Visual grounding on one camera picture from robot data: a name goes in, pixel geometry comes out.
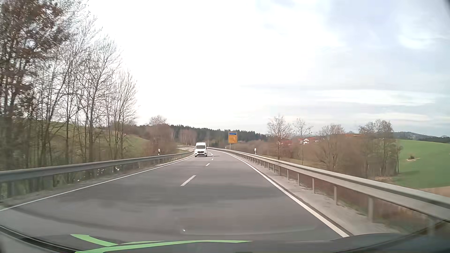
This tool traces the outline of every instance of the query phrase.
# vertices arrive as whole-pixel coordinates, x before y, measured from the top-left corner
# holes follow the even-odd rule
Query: guardrail
[[[336,205],[338,204],[339,187],[361,193],[367,196],[367,217],[371,222],[374,221],[374,200],[376,199],[426,215],[428,218],[427,232],[430,235],[434,234],[437,223],[441,221],[450,222],[450,198],[445,196],[240,151],[208,148],[238,155],[250,162],[267,167],[269,170],[273,170],[274,173],[278,172],[280,176],[296,179],[299,184],[302,180],[301,177],[306,176],[311,180],[309,185],[312,186],[313,193],[316,193],[318,180],[330,183],[333,186],[332,197]]]
[[[140,167],[166,163],[190,155],[192,155],[192,151],[179,154],[1,171],[0,199],[40,190],[50,190],[55,186],[74,184],[100,176],[124,174]]]

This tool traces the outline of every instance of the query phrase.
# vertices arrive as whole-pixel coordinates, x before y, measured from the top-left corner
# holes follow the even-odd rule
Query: sky
[[[137,123],[266,133],[270,118],[450,136],[442,0],[90,0],[138,82]]]

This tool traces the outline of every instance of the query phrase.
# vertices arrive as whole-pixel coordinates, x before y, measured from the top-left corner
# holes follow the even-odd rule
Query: yellow road sign
[[[228,143],[234,144],[238,142],[238,133],[237,132],[228,132]]]

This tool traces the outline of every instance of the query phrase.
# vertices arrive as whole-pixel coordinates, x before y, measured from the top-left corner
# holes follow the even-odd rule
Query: asphalt road
[[[340,238],[250,166],[219,151],[2,211],[0,225],[29,236],[123,241]]]

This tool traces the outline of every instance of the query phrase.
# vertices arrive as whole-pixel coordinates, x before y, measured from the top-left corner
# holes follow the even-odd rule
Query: solid white edge line
[[[56,196],[60,196],[60,195],[66,194],[66,193],[74,192],[74,191],[77,191],[77,190],[86,189],[86,188],[89,188],[89,187],[92,187],[92,186],[96,186],[96,185],[101,185],[101,184],[108,183],[108,182],[111,182],[111,181],[114,181],[114,180],[117,180],[117,179],[121,179],[121,178],[124,178],[124,177],[129,177],[129,176],[133,176],[133,175],[136,175],[136,174],[148,172],[148,171],[151,171],[151,170],[154,170],[154,169],[158,169],[158,168],[161,168],[161,167],[165,167],[165,166],[168,166],[168,165],[172,165],[172,164],[174,164],[174,163],[182,162],[182,161],[187,160],[187,159],[189,159],[189,158],[191,158],[191,157],[193,157],[193,156],[189,156],[188,158],[185,158],[185,159],[183,159],[183,160],[176,161],[176,162],[173,162],[173,163],[164,164],[164,165],[162,165],[162,166],[159,166],[159,167],[156,167],[156,168],[153,168],[153,169],[149,169],[149,170],[145,170],[145,171],[133,173],[133,174],[130,174],[130,175],[127,175],[127,176],[121,176],[121,177],[114,178],[114,179],[111,179],[111,180],[108,180],[108,181],[105,181],[105,182],[100,182],[100,183],[97,183],[97,184],[84,186],[84,187],[81,187],[81,188],[78,188],[78,189],[73,189],[73,190],[70,190],[70,191],[65,191],[65,192],[58,193],[58,194],[55,194],[55,195],[51,195],[51,196],[48,196],[48,197],[45,197],[45,198],[35,199],[35,200],[28,201],[28,202],[25,202],[25,203],[22,203],[22,204],[18,204],[18,205],[15,205],[15,206],[3,208],[3,209],[0,209],[0,212],[1,212],[1,211],[6,211],[6,210],[9,210],[9,209],[12,209],[12,208],[20,207],[20,206],[23,206],[23,205],[26,205],[26,204],[30,204],[30,203],[33,203],[33,202],[37,202],[37,201],[39,201],[39,200],[49,199],[49,198],[56,197]]]
[[[293,201],[295,201],[297,204],[301,205],[304,209],[306,209],[308,212],[310,212],[312,215],[314,215],[316,218],[318,218],[321,222],[323,222],[325,225],[327,225],[329,228],[331,228],[334,232],[338,233],[340,236],[342,237],[348,237],[349,235],[342,231],[340,228],[338,228],[336,225],[334,225],[333,223],[331,223],[330,221],[328,221],[327,219],[325,219],[323,216],[321,216],[320,214],[318,214],[316,211],[314,211],[313,209],[311,209],[310,207],[308,207],[305,203],[303,203],[302,201],[300,201],[299,199],[297,199],[296,197],[294,197],[291,193],[287,192],[285,189],[281,188],[278,184],[276,184],[275,182],[272,181],[272,179],[268,178],[266,175],[264,175],[261,171],[259,171],[258,169],[256,169],[255,167],[253,167],[252,165],[248,164],[247,162],[245,162],[244,160],[229,154],[227,152],[223,152],[223,151],[219,151],[225,154],[228,154],[236,159],[238,159],[239,161],[247,164],[248,166],[250,166],[250,168],[252,168],[253,170],[255,170],[256,172],[258,172],[261,176],[263,176],[267,181],[269,181],[271,184],[273,184],[276,188],[278,188],[280,191],[282,191],[284,194],[286,194],[288,197],[290,197]]]
[[[188,180],[186,180],[186,182],[182,183],[180,185],[180,187],[185,186],[187,183],[189,183],[189,181],[191,181],[196,175],[193,175],[192,177],[190,177]]]

